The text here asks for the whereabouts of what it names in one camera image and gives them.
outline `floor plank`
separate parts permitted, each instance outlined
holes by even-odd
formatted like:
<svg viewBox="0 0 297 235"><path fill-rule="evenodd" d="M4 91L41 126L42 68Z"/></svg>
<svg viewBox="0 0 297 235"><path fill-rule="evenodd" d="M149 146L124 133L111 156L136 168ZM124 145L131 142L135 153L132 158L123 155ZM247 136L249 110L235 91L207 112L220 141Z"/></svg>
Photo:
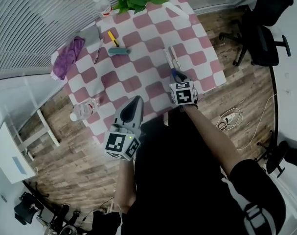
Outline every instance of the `floor plank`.
<svg viewBox="0 0 297 235"><path fill-rule="evenodd" d="M252 139L265 104L273 94L269 68L252 66L249 53L241 66L234 67L232 62L238 56L240 46L218 39L221 31L238 31L234 25L230 25L230 21L239 19L243 13L242 9L224 10L198 17L227 78L226 84L204 95L199 102L199 110L216 124L225 111L234 107L240 109L242 123L225 132L238 148L246 146ZM35 156L35 161L30 163L39 170L30 181L33 185L35 181L38 182L39 190L50 194L50 203L68 203L71 211L79 209L82 214L77 225L80 225L91 210L113 197L119 161L104 155L82 122L69 119L72 109L73 105L64 91L41 107L61 146L55 147L49 136L44 135L29 147ZM38 131L40 123L38 116L34 115L21 130L22 139ZM274 129L274 104L269 100L255 138L247 148L239 151L243 158L256 158L263 152L256 143L267 142L271 129ZM89 215L82 227L90 229L91 221L92 215Z"/></svg>

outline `water bottle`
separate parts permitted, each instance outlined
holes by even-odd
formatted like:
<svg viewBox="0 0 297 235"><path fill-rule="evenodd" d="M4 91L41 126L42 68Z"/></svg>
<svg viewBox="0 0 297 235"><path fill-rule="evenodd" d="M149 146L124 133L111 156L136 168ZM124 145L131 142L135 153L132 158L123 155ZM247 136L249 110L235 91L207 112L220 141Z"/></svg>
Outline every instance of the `water bottle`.
<svg viewBox="0 0 297 235"><path fill-rule="evenodd" d="M72 121L86 120L95 112L97 112L100 104L97 99L90 99L81 104L75 105L73 112L70 114Z"/></svg>
<svg viewBox="0 0 297 235"><path fill-rule="evenodd" d="M95 10L98 12L100 17L110 22L112 20L113 7L109 0L93 0L95 2Z"/></svg>

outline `checkered tablecloth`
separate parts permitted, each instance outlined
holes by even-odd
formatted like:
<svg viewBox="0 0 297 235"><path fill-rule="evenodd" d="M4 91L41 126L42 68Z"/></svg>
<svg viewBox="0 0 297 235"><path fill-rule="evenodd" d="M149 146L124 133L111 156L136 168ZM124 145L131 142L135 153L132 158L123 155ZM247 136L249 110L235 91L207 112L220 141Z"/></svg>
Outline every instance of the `checkered tablecloth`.
<svg viewBox="0 0 297 235"><path fill-rule="evenodd" d="M175 107L169 81L170 67L163 48L173 46L182 71L195 81L199 98L203 93L225 83L217 55L207 34L186 0L170 0L189 15L178 16L162 5L117 15L113 22L96 21L89 26L101 28L104 45L96 65L93 63L98 44L81 50L78 60L65 78L64 89L72 103L98 98L97 113L84 121L94 138L102 143L114 119L114 113L127 99L140 95L146 122ZM120 47L131 50L129 55L108 56L114 47L107 32L111 31ZM52 56L52 63L58 52Z"/></svg>

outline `forearm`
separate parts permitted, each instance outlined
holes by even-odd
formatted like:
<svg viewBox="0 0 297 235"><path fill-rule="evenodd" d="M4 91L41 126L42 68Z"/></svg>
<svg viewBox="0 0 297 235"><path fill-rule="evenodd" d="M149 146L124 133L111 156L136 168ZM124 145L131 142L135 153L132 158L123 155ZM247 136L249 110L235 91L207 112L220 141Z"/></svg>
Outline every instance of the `forearm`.
<svg viewBox="0 0 297 235"><path fill-rule="evenodd" d="M214 126L196 107L186 106L184 110L193 121L212 155L219 161L229 176L233 167L242 158L230 138Z"/></svg>
<svg viewBox="0 0 297 235"><path fill-rule="evenodd" d="M135 202L136 187L134 180L133 161L120 161L118 182L115 188L114 202L118 204L124 213Z"/></svg>

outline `purple cloth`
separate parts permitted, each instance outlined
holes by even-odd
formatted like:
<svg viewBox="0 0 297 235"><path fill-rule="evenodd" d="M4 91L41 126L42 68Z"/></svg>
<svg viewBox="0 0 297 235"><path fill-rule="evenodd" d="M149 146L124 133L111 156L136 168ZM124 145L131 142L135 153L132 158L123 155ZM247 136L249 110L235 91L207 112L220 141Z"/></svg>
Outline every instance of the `purple cloth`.
<svg viewBox="0 0 297 235"><path fill-rule="evenodd" d="M71 43L66 46L61 54L57 57L54 66L52 68L54 74L61 80L64 80L71 65L75 63L80 51L85 43L85 39L75 37Z"/></svg>

